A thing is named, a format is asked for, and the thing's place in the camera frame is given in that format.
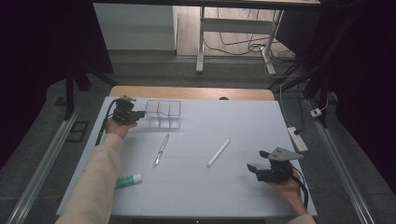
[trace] pen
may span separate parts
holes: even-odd
[[[161,156],[163,155],[163,149],[165,148],[166,143],[168,142],[168,139],[169,139],[169,134],[167,134],[165,136],[165,139],[163,139],[163,144],[161,145],[160,151],[158,151],[157,159],[155,159],[155,162],[154,162],[154,166],[153,166],[154,168],[160,163]]]
[[[218,152],[216,152],[216,154],[213,156],[213,158],[207,163],[207,167],[211,166],[212,163],[218,158],[218,156],[220,155],[220,153],[224,150],[224,148],[227,147],[227,145],[231,142],[231,139],[227,139],[225,141],[225,143],[221,146],[221,148],[218,150]]]

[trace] beige sleeve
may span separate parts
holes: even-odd
[[[316,224],[316,222],[310,214],[305,214],[291,220],[288,224]]]
[[[56,223],[108,223],[122,148],[119,136],[106,134],[103,144],[93,150]]]

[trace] metal rail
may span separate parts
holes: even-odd
[[[26,219],[38,192],[41,190],[41,187],[43,186],[53,163],[58,157],[59,151],[64,144],[64,140],[69,134],[87,94],[88,93],[86,92],[80,92],[77,95],[75,110],[71,114],[69,120],[64,120],[62,122],[58,132],[53,137],[46,154],[44,154],[43,159],[41,159],[41,162],[35,169],[35,173],[26,186],[22,196],[18,200],[17,205],[14,207],[14,211],[12,211],[11,215],[9,216],[7,224],[23,223],[23,221]]]
[[[315,109],[309,101],[305,101],[310,110]],[[337,174],[340,176],[341,181],[343,182],[346,193],[348,193],[353,206],[355,207],[356,213],[361,220],[361,223],[364,224],[375,224],[374,218],[371,215],[370,209],[367,206],[366,201],[361,195],[361,191],[358,186],[356,186],[353,181],[352,175],[350,174],[347,166],[337,148],[334,141],[332,140],[332,135],[329,131],[321,125],[320,121],[315,120],[315,124],[317,126],[318,132],[323,139],[326,148],[329,152],[329,156],[334,164],[335,170]]]

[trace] table surface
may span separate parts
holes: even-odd
[[[154,89],[167,90],[160,94],[163,98],[175,96],[175,92],[170,90],[176,89]],[[154,89],[146,88],[147,94],[154,94]],[[104,101],[58,214],[92,153],[108,106],[112,100],[127,93],[116,93],[119,90],[115,88],[111,93],[115,97],[107,97]],[[233,89],[234,96],[239,91],[244,92]],[[292,216],[275,191],[257,181],[247,168],[247,163],[250,163],[269,169],[268,160],[259,155],[260,150],[272,152],[276,147],[293,150],[278,102],[220,101],[208,100],[207,97],[203,94],[205,100],[174,99],[181,102],[179,129],[150,128],[149,120],[141,119],[139,125],[130,131],[120,154],[121,176],[142,174],[143,182],[116,190],[113,215],[216,218]],[[144,110],[147,100],[161,99],[136,98],[134,110]],[[153,168],[160,145],[168,133],[170,137],[162,160]],[[231,139],[231,143],[211,167],[206,167],[227,138]],[[301,169],[298,161],[292,163]],[[308,211],[317,214],[311,199]]]

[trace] silver pen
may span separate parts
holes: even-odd
[[[168,142],[168,139],[169,139],[169,134],[167,134],[165,136],[165,139],[163,139],[163,144],[161,145],[160,151],[158,151],[157,159],[155,159],[155,162],[154,162],[154,166],[153,166],[154,168],[160,163],[161,156],[163,155],[163,149],[165,148],[166,143]]]

